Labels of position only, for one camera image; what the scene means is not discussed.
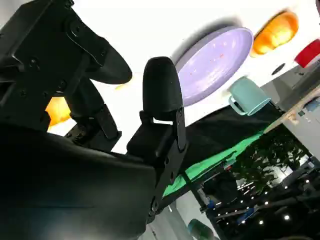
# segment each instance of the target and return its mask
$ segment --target white wall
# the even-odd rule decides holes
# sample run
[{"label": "white wall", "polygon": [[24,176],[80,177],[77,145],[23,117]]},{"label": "white wall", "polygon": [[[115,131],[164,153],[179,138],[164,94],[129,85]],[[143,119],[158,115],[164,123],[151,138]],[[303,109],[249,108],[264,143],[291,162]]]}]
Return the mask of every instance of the white wall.
[{"label": "white wall", "polygon": [[176,209],[187,226],[192,219],[197,219],[211,228],[215,237],[219,237],[206,214],[200,212],[200,205],[191,191],[176,200]]},{"label": "white wall", "polygon": [[313,154],[320,159],[320,108],[314,112],[304,111],[304,116],[296,115],[297,125],[287,120],[284,125],[296,136],[297,139]]}]

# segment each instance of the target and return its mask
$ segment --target orange object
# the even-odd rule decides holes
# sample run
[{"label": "orange object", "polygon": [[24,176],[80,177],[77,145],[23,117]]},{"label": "orange object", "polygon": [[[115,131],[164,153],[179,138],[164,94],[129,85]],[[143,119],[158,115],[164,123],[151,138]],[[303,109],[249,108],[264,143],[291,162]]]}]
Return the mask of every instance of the orange object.
[{"label": "orange object", "polygon": [[284,12],[273,18],[255,37],[250,55],[266,54],[289,42],[299,28],[298,17],[293,12]]},{"label": "orange object", "polygon": [[49,114],[50,127],[62,123],[70,118],[70,109],[64,97],[53,97],[45,111]]}]

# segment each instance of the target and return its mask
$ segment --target green cloth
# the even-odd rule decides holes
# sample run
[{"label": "green cloth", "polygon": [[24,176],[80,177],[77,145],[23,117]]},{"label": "green cloth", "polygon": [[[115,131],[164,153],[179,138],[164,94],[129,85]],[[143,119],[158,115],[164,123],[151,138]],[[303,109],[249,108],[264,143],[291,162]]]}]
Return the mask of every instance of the green cloth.
[{"label": "green cloth", "polygon": [[[222,160],[226,160],[229,164],[234,163],[236,161],[237,156],[239,156],[251,143],[258,140],[262,134],[264,134],[264,132],[260,131],[256,135],[242,140],[237,145],[192,165],[185,171],[185,173],[191,181],[194,181],[197,178],[201,177],[203,174],[205,174],[206,169],[209,169],[214,165],[218,165],[219,162]],[[184,180],[184,178],[181,175],[177,176],[174,183],[166,188],[163,197],[179,190],[185,184],[186,181]]]}]

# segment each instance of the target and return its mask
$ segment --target mug handle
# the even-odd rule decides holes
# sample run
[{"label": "mug handle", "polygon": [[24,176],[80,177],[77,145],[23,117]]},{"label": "mug handle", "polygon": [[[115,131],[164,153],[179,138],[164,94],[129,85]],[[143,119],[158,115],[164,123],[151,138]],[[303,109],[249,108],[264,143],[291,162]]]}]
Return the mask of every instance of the mug handle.
[{"label": "mug handle", "polygon": [[235,112],[236,112],[237,114],[241,115],[241,116],[246,115],[247,112],[241,111],[241,110],[234,104],[234,102],[233,102],[234,100],[235,100],[234,97],[231,95],[231,96],[229,97],[229,104],[230,104],[230,106],[233,108],[233,110],[235,110]]}]

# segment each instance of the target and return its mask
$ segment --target green leaves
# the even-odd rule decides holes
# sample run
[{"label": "green leaves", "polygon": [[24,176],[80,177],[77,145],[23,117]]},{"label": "green leaves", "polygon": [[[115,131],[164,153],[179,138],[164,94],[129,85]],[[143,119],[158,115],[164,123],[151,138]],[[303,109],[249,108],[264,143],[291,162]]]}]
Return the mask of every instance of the green leaves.
[{"label": "green leaves", "polygon": [[283,125],[262,135],[242,152],[232,166],[237,180],[254,182],[262,191],[268,182],[275,180],[273,167],[298,168],[306,152],[301,143]]}]

